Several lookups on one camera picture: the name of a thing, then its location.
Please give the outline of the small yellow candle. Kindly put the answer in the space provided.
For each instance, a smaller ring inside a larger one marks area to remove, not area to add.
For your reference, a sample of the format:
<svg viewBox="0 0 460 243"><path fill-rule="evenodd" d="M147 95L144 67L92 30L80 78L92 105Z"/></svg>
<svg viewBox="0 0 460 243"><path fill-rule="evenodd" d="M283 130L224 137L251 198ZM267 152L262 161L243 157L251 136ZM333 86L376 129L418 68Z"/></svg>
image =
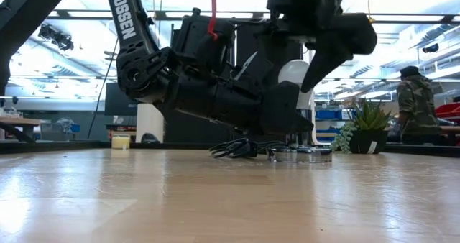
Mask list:
<svg viewBox="0 0 460 243"><path fill-rule="evenodd" d="M128 134L114 134L111 138L111 148L115 150L128 150L131 137Z"/></svg>

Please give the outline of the person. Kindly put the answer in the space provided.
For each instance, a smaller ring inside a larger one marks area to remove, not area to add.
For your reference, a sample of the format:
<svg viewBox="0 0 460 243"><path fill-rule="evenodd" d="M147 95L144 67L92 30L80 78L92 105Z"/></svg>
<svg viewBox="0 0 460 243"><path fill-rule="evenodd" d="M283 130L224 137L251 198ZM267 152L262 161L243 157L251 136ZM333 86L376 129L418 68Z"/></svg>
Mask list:
<svg viewBox="0 0 460 243"><path fill-rule="evenodd" d="M433 102L431 80L410 65L400 70L397 86L401 142L407 145L445 145Z"/></svg>

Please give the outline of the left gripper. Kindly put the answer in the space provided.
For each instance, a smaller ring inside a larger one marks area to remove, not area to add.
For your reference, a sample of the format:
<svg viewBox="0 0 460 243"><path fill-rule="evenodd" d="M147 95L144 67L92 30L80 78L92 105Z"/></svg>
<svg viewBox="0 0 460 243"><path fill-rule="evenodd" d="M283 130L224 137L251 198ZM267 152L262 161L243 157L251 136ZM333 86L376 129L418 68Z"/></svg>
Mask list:
<svg viewBox="0 0 460 243"><path fill-rule="evenodd" d="M179 111L233 127L244 134L286 135L313 130L313 123L297 112L300 88L283 81L263 94L252 78L235 81L197 73L182 73L160 111Z"/></svg>

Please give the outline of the potted succulent plant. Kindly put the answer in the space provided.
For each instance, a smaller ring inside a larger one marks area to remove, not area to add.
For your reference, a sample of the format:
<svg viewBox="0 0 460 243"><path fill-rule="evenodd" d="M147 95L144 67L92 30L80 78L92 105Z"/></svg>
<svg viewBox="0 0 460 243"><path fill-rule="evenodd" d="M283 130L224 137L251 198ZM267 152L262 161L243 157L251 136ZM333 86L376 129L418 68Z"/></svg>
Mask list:
<svg viewBox="0 0 460 243"><path fill-rule="evenodd" d="M339 129L330 148L344 154L378 154L388 138L390 112L381 109L380 103L366 99L353 99L350 110L346 111L349 120Z"/></svg>

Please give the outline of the red zip tie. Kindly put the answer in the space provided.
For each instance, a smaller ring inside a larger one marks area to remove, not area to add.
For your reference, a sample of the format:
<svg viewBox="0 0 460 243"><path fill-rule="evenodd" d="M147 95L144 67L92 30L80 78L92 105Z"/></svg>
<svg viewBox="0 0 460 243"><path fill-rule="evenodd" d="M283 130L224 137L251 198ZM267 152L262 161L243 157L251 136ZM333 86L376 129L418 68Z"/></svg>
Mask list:
<svg viewBox="0 0 460 243"><path fill-rule="evenodd" d="M208 23L207 32L213 40L217 40L219 38L219 36L214 32L214 27L216 25L216 12L217 12L216 5L217 5L216 0L211 0L211 18Z"/></svg>

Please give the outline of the wooden background table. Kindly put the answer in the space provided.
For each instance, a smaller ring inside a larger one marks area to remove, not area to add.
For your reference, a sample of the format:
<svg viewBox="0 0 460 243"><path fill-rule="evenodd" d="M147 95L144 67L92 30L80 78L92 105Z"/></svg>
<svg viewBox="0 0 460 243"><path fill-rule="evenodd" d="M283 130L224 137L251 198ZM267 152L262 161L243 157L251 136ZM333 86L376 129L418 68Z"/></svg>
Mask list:
<svg viewBox="0 0 460 243"><path fill-rule="evenodd" d="M34 128L39 127L41 121L38 119L13 118L0 116L0 129L12 134L21 142L33 143Z"/></svg>

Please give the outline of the black aluminium table frame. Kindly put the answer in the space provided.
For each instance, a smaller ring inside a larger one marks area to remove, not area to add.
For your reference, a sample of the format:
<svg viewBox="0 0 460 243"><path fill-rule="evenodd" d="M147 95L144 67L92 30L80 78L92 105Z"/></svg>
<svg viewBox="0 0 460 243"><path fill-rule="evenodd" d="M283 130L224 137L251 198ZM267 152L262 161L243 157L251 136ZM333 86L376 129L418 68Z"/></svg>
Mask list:
<svg viewBox="0 0 460 243"><path fill-rule="evenodd" d="M209 143L131 143L131 149L142 150L207 150L213 145ZM69 142L45 142L34 143L0 141L0 155L32 152L92 150L110 148L109 142L98 140L76 140ZM408 155L430 155L437 157L460 158L460 147L454 146L428 146L428 145L404 145L389 143L380 152L400 153Z"/></svg>

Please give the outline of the white pear-shaped lightbulb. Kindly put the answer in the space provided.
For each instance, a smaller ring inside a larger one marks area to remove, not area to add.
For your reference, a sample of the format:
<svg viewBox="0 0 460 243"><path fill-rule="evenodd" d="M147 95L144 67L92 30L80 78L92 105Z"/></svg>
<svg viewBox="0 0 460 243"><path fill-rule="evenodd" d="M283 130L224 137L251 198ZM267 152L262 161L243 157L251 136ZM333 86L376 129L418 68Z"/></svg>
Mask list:
<svg viewBox="0 0 460 243"><path fill-rule="evenodd" d="M278 74L278 82L290 81L301 87L309 67L310 65L304 60L291 60L281 68ZM297 109L312 109L312 92L312 89L307 93L299 92Z"/></svg>

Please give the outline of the blue storage bin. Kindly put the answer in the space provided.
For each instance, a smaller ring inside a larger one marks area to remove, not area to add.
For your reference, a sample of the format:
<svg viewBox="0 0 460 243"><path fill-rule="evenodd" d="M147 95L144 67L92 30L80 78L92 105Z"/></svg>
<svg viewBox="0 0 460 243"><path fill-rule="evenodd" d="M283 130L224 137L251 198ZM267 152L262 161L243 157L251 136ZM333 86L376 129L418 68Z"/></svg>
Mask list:
<svg viewBox="0 0 460 243"><path fill-rule="evenodd" d="M348 109L339 109L339 110L318 110L316 112L317 120L350 120L354 111Z"/></svg>

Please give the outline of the red storage bin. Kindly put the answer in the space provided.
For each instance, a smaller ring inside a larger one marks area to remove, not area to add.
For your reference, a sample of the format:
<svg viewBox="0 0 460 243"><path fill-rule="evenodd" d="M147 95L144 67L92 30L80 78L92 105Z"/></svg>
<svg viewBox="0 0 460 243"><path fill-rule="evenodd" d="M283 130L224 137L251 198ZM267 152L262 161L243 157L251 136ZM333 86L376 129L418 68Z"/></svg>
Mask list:
<svg viewBox="0 0 460 243"><path fill-rule="evenodd" d="M460 121L460 103L444 104L436 108L436 115L441 119Z"/></svg>

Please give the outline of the black computer monitor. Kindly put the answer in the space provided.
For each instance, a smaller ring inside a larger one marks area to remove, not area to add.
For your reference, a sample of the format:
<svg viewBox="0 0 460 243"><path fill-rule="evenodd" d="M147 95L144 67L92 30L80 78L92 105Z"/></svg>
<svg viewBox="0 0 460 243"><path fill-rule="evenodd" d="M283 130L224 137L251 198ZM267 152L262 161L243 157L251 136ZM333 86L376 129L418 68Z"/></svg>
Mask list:
<svg viewBox="0 0 460 243"><path fill-rule="evenodd" d="M138 102L120 90L117 83L106 85L104 114L107 116L136 116Z"/></svg>

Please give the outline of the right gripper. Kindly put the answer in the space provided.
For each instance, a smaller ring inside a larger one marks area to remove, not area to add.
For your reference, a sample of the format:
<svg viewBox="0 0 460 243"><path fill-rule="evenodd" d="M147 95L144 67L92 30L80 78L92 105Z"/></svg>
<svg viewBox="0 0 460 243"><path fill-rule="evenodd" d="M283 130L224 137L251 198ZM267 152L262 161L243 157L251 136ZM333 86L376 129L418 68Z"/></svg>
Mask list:
<svg viewBox="0 0 460 243"><path fill-rule="evenodd" d="M317 35L315 55L300 90L314 88L329 73L355 55L370 55L377 34L364 13L343 14L342 0L267 0L271 35L294 33Z"/></svg>

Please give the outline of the chrome table lamp base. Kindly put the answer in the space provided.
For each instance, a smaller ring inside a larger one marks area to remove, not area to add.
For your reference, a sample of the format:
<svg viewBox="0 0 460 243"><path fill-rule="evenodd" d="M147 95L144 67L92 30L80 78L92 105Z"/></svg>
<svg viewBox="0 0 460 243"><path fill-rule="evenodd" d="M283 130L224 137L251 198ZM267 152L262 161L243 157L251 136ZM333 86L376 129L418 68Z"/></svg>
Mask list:
<svg viewBox="0 0 460 243"><path fill-rule="evenodd" d="M285 144L270 146L265 153L271 162L326 163L332 161L331 149L314 145L313 130L288 134Z"/></svg>

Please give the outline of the white cylinder container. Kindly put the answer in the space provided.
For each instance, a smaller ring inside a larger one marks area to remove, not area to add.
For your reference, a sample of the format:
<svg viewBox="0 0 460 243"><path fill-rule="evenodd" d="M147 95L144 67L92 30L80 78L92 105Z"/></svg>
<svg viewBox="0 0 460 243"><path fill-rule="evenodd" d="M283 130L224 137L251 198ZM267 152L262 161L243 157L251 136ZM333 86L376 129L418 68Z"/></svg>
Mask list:
<svg viewBox="0 0 460 243"><path fill-rule="evenodd" d="M163 142L165 120L162 113L151 104L137 105L136 142L140 143L145 133L150 133Z"/></svg>

